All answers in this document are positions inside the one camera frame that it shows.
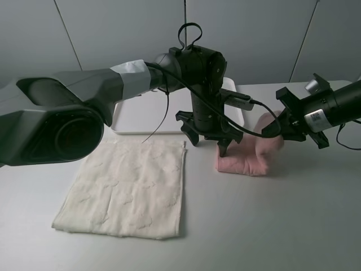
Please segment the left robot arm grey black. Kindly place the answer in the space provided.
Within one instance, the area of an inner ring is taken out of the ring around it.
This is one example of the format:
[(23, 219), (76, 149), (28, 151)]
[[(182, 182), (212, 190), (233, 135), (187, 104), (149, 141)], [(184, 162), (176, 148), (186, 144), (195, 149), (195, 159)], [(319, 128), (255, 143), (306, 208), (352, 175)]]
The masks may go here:
[(140, 71), (59, 72), (18, 78), (1, 89), (1, 165), (66, 163), (84, 158), (111, 126), (118, 102), (153, 89), (191, 91), (192, 111), (180, 111), (182, 132), (193, 145), (200, 136), (217, 142), (225, 155), (243, 133), (226, 120), (222, 89), (226, 60), (220, 52), (190, 45), (176, 47)]

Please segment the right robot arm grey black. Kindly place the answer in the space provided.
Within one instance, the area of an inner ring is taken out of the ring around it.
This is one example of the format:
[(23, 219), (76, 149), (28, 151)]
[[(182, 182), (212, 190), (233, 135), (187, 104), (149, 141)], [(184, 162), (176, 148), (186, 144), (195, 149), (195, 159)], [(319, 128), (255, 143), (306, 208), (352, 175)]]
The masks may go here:
[(346, 123), (360, 123), (360, 81), (333, 90), (330, 83), (314, 74), (305, 89), (308, 96), (297, 98), (283, 87), (276, 92), (276, 99), (284, 109), (271, 124), (262, 129), (262, 135), (270, 136), (276, 132), (284, 140), (303, 142), (309, 136), (319, 149), (329, 147), (323, 133), (332, 127), (341, 130)]

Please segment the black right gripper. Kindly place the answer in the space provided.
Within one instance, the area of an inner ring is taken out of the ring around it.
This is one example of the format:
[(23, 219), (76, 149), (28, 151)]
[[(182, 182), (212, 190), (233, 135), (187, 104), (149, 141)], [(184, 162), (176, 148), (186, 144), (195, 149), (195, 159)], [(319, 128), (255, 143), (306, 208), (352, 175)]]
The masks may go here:
[(321, 76), (314, 74), (320, 89), (308, 93), (305, 98), (297, 98), (288, 88), (276, 92), (276, 99), (281, 101), (285, 109), (262, 115), (264, 127), (261, 132), (269, 138), (283, 136), (285, 140), (303, 142), (309, 136), (319, 149), (329, 147), (324, 130), (330, 128), (327, 117), (329, 111), (330, 83)]

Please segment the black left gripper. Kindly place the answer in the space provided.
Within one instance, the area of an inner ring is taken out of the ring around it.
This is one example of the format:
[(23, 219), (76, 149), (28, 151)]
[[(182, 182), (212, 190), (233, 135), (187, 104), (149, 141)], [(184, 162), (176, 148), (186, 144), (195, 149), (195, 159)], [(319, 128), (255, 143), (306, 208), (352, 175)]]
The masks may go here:
[[(227, 149), (232, 141), (240, 143), (243, 132), (232, 127), (228, 121), (222, 119), (194, 94), (191, 94), (192, 111), (179, 111), (175, 118), (182, 121), (181, 131), (187, 136), (193, 146), (197, 146), (199, 136), (206, 140), (218, 141), (218, 152), (221, 158), (226, 156)], [(212, 105), (224, 113), (225, 104), (218, 93), (211, 101)]]

